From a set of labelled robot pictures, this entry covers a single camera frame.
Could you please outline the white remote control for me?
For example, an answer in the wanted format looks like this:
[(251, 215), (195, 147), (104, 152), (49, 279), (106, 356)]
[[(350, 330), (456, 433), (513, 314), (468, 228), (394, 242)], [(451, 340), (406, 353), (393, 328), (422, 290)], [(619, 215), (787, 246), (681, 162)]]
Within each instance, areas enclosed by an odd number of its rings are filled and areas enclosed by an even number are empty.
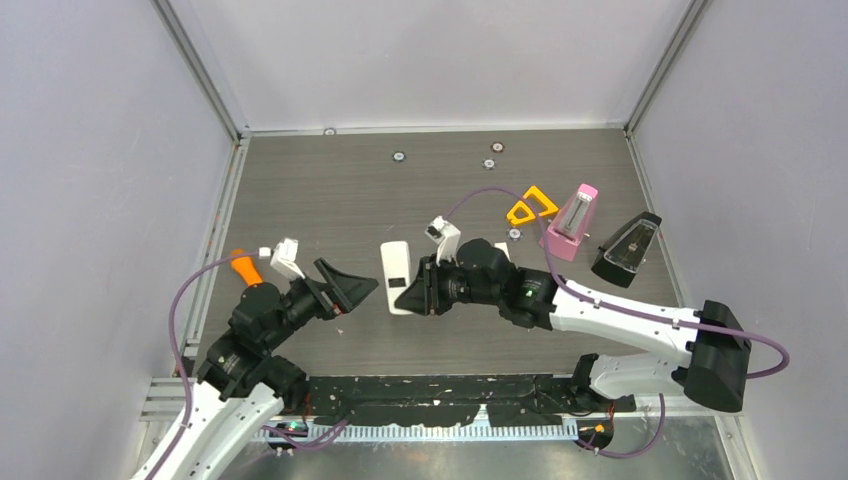
[(406, 241), (390, 241), (380, 245), (384, 286), (388, 310), (392, 315), (411, 315), (395, 303), (410, 285), (410, 251)]

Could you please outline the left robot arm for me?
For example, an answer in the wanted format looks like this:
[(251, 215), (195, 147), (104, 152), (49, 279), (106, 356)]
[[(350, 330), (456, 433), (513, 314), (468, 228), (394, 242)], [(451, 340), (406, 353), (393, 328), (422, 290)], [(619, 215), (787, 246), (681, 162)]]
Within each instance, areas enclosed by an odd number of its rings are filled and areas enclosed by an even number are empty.
[(195, 377), (178, 370), (184, 405), (135, 478), (218, 479), (272, 417), (305, 405), (307, 374), (276, 349), (313, 319), (352, 312), (379, 285), (322, 258), (314, 265), (319, 281), (299, 276), (286, 292), (264, 281), (243, 290)]

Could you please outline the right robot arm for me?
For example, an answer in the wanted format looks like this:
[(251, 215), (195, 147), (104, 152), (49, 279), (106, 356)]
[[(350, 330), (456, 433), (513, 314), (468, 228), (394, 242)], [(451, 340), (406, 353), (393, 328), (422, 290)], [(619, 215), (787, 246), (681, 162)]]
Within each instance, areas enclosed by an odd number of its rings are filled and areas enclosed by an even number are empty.
[(751, 343), (722, 303), (692, 309), (627, 300), (518, 267), (488, 241), (474, 239), (452, 260), (421, 258), (415, 278), (392, 305), (438, 316), (456, 303), (494, 306), (525, 329), (583, 333), (637, 348), (632, 355), (580, 357), (570, 392), (584, 410), (655, 394), (683, 395), (725, 413), (743, 407)]

